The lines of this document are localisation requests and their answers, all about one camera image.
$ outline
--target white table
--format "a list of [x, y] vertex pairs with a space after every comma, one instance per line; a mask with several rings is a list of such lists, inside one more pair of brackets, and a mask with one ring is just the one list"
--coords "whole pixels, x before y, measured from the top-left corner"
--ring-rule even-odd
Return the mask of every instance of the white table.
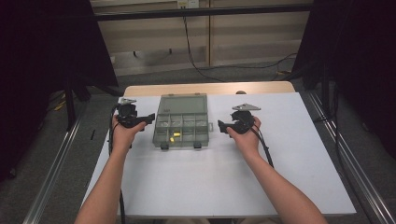
[[[157, 113], [160, 96], [139, 96], [139, 116]], [[130, 217], [265, 217], [276, 215], [233, 139], [219, 132], [217, 120], [231, 122], [232, 106], [248, 103], [262, 110], [262, 134], [276, 170], [304, 192], [326, 215], [356, 213], [298, 93], [208, 95], [213, 123], [209, 146], [161, 151], [152, 144], [154, 124], [139, 133], [127, 156], [122, 180]], [[107, 140], [87, 190], [108, 158]]]

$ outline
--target human arm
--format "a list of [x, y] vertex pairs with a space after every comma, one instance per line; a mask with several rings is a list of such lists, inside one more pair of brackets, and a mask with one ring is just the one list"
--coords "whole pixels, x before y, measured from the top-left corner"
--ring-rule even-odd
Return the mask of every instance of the human arm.
[[[254, 120], [253, 129], [258, 131], [261, 122], [256, 117]], [[254, 132], [238, 134], [231, 128], [227, 132], [284, 223], [327, 223], [314, 203], [261, 157], [259, 139]]]
[[[113, 127], [117, 121], [113, 118]], [[75, 223], [115, 223], [119, 206], [123, 166], [134, 136], [146, 126], [141, 122], [131, 129], [113, 128], [113, 150], [91, 193], [81, 206]]]

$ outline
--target plastic storage box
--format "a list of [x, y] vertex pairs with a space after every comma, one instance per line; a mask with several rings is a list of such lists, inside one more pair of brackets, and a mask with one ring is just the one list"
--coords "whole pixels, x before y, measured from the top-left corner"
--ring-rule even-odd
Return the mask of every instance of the plastic storage box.
[[208, 132], [206, 94], [161, 97], [153, 136], [155, 147], [207, 147]]

